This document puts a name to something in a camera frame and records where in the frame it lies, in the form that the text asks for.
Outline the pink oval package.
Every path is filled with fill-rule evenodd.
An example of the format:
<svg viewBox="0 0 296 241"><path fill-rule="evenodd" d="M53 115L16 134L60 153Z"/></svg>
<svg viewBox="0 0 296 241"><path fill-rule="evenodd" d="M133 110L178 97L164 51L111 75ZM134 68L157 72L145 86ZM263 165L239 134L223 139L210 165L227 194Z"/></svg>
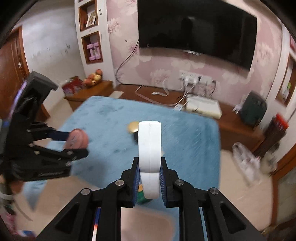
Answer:
<svg viewBox="0 0 296 241"><path fill-rule="evenodd" d="M87 149L89 138L84 130L76 128L69 133L64 149Z"/></svg>

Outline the white tooth shaped holder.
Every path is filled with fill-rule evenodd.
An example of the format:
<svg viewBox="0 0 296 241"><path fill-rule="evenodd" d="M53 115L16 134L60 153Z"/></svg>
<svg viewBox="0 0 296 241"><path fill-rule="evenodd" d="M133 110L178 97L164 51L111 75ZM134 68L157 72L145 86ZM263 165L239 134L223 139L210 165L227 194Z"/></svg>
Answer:
<svg viewBox="0 0 296 241"><path fill-rule="evenodd" d="M159 121L141 121L138 125L138 161L140 178L147 199L159 198L162 158L162 126Z"/></svg>

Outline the green gold small bottle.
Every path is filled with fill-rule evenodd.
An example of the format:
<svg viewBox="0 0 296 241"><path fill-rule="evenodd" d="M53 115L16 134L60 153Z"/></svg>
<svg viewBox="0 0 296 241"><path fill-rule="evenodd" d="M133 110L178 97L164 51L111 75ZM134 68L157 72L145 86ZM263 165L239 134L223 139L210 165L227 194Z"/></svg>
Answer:
<svg viewBox="0 0 296 241"><path fill-rule="evenodd" d="M142 184L138 186L138 193L137 193L137 204L143 205L145 203L150 202L150 199L145 198L144 196L144 190Z"/></svg>

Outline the white storage tray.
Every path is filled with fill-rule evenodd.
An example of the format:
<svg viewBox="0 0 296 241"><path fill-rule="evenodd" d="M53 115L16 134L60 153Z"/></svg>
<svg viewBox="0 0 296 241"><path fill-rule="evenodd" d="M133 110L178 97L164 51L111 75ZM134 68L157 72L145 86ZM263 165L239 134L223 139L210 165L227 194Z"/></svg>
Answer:
<svg viewBox="0 0 296 241"><path fill-rule="evenodd" d="M145 207L121 209L121 240L173 240L172 216Z"/></svg>

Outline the red patterned gift box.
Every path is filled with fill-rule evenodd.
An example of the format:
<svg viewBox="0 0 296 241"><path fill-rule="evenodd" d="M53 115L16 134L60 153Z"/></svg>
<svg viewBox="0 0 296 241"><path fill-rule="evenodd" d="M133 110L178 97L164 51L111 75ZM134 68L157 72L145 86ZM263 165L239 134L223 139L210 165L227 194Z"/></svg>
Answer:
<svg viewBox="0 0 296 241"><path fill-rule="evenodd" d="M71 77L62 85L62 90L65 96L73 96L85 88L86 86L78 76Z"/></svg>

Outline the gold round compact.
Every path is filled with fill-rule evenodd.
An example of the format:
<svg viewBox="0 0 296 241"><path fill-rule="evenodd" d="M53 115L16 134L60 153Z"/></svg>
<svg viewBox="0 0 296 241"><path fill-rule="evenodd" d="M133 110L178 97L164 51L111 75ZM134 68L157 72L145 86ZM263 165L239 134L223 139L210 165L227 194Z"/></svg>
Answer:
<svg viewBox="0 0 296 241"><path fill-rule="evenodd" d="M128 132L131 134L138 132L138 125L139 121L132 121L131 123L129 123L129 125L127 126Z"/></svg>

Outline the bowl of peaches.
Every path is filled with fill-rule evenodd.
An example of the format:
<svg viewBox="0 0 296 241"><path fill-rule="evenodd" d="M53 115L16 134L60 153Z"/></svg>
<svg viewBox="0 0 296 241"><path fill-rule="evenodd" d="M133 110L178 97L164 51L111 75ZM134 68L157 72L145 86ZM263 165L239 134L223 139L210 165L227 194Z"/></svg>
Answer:
<svg viewBox="0 0 296 241"><path fill-rule="evenodd" d="M101 69L97 69L94 73L91 73L87 78L82 81L82 84L86 87L93 87L102 81L103 72Z"/></svg>

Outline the white plastic bag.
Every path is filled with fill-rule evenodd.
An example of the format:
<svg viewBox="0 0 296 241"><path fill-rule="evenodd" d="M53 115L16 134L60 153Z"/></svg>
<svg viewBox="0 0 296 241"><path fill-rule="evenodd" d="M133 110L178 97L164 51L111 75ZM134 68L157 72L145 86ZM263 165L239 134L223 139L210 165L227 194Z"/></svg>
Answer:
<svg viewBox="0 0 296 241"><path fill-rule="evenodd" d="M232 146L233 160L248 186L261 182L260 159L240 142Z"/></svg>

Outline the white router box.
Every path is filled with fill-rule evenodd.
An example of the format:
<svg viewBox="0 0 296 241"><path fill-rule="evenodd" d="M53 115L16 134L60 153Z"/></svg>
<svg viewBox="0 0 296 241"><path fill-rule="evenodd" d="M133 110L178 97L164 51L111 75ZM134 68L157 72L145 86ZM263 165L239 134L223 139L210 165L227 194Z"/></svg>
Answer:
<svg viewBox="0 0 296 241"><path fill-rule="evenodd" d="M191 95L187 97L186 110L219 120L222 110L219 102L213 99Z"/></svg>

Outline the pink dumbbells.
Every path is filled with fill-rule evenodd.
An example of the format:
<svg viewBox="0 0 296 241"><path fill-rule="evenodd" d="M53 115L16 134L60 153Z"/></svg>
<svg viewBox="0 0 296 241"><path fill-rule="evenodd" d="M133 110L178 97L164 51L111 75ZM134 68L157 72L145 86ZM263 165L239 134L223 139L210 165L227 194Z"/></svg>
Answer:
<svg viewBox="0 0 296 241"><path fill-rule="evenodd" d="M86 46L86 48L90 52L89 61L94 61L94 60L100 60L101 59L99 42L95 42L93 44L88 44Z"/></svg>

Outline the white bucket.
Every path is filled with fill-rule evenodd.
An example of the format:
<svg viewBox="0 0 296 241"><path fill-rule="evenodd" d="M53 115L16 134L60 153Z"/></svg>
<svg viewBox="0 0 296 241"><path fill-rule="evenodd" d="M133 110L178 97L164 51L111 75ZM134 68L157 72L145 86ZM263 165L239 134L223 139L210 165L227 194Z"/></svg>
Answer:
<svg viewBox="0 0 296 241"><path fill-rule="evenodd" d="M277 169L277 161L273 152L267 151L260 162L260 170L267 175L273 173Z"/></svg>

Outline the dark green appliance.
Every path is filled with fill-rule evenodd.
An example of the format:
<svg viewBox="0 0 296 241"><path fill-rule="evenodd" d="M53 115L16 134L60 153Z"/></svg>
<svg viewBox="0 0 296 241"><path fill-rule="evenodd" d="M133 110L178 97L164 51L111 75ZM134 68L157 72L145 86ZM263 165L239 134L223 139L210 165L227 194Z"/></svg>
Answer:
<svg viewBox="0 0 296 241"><path fill-rule="evenodd" d="M255 129L263 119L266 110L265 100L256 92L251 91L239 111L239 116L244 124Z"/></svg>

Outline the dark wicker basket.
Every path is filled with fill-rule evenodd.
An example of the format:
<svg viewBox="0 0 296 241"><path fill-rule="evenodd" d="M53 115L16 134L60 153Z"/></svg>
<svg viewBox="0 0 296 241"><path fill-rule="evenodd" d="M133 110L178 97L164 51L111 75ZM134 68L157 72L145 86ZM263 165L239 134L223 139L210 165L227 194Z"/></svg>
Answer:
<svg viewBox="0 0 296 241"><path fill-rule="evenodd" d="M272 118L269 126L264 132L264 141L253 152L254 156L263 157L270 148L285 136L288 127L288 122L281 114L277 113L276 116Z"/></svg>

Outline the black television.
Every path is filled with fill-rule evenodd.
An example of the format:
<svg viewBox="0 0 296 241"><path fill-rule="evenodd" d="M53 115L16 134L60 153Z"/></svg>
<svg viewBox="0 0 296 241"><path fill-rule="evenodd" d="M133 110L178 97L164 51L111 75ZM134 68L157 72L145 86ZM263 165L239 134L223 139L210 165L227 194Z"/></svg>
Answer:
<svg viewBox="0 0 296 241"><path fill-rule="evenodd" d="M224 1L138 1L141 48L206 54L249 70L257 18Z"/></svg>

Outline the white wall power strip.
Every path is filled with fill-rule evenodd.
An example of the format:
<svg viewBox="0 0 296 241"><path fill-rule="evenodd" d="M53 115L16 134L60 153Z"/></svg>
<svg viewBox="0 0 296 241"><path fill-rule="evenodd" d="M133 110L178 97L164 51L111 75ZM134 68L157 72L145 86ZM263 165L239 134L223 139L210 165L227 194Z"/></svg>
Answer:
<svg viewBox="0 0 296 241"><path fill-rule="evenodd" d="M203 76L197 73L191 73L184 70L179 71L179 80L184 82L184 85L210 85L212 83L215 83L215 80L213 80L209 76Z"/></svg>

